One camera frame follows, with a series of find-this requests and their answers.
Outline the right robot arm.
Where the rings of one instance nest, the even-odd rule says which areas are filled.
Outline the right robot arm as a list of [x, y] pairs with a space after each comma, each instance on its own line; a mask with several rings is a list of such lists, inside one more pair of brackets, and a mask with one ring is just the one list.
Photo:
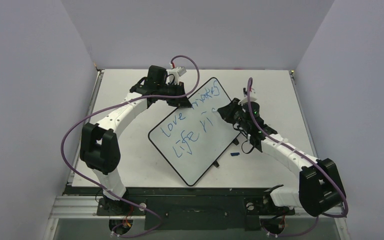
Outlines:
[[271, 156], [297, 177], [298, 187], [279, 185], [269, 190], [269, 195], [262, 199], [267, 213], [274, 214], [281, 207], [298, 207], [313, 217], [347, 216], [346, 192], [333, 160], [321, 160], [293, 146], [265, 123], [255, 101], [234, 98], [215, 112], [246, 137], [253, 149]]

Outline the black framed whiteboard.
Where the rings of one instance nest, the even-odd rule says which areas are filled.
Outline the black framed whiteboard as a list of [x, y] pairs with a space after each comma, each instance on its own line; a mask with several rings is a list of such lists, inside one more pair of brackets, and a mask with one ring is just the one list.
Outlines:
[[177, 108], [148, 133], [148, 139], [189, 187], [194, 186], [238, 137], [218, 109], [231, 98], [211, 77], [189, 98], [191, 108]]

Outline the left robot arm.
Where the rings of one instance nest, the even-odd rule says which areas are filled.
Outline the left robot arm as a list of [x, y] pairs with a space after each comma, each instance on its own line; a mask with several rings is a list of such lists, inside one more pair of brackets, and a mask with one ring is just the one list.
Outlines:
[[123, 99], [123, 106], [108, 113], [97, 123], [87, 123], [82, 128], [79, 157], [103, 186], [103, 205], [116, 215], [123, 215], [130, 210], [128, 199], [123, 197], [127, 188], [118, 172], [121, 159], [118, 139], [140, 113], [158, 100], [175, 108], [191, 108], [192, 104], [185, 96], [184, 83], [180, 81], [185, 73], [184, 67], [165, 69], [150, 66], [147, 76], [130, 88]]

